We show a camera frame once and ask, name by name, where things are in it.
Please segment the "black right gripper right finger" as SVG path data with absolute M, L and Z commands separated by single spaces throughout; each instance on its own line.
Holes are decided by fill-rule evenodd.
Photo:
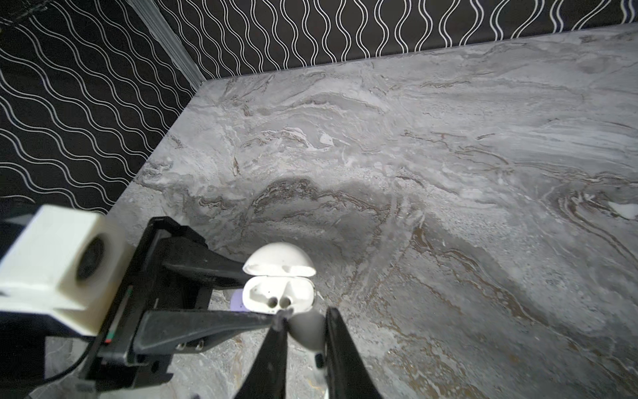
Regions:
M 329 398 L 382 398 L 337 308 L 326 312 L 326 366 Z

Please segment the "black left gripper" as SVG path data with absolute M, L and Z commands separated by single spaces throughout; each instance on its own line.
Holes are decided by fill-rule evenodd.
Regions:
M 241 289 L 249 279 L 242 263 L 208 249 L 190 227 L 154 217 L 80 369 L 79 390 L 160 386 L 173 377 L 171 354 L 204 352 L 269 328 L 272 314 L 191 310 L 207 309 L 212 290 L 203 286 Z

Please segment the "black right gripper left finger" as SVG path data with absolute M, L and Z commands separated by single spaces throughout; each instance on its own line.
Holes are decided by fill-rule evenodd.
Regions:
M 288 319 L 288 311 L 275 315 L 236 399 L 286 397 Z

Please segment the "white earbud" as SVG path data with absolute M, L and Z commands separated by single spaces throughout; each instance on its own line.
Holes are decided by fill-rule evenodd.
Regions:
M 291 337 L 304 347 L 315 369 L 322 371 L 326 365 L 326 318 L 315 310 L 292 315 L 287 321 Z

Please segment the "white earbud charging case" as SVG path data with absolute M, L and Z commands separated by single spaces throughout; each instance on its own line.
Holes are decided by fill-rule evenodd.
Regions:
M 253 313 L 276 314 L 291 309 L 295 314 L 311 310 L 317 274 L 307 253 L 286 242 L 266 244 L 256 250 L 243 266 L 250 279 L 244 285 L 242 301 Z

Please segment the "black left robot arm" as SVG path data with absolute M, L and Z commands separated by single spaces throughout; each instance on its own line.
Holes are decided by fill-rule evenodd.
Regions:
M 69 367 L 84 392 L 169 382 L 174 355 L 201 353 L 265 329 L 263 314 L 211 311 L 216 289 L 248 281 L 191 228 L 154 218 L 133 246 L 102 214 L 1 203 L 1 394 L 50 382 L 50 337 L 86 341 Z

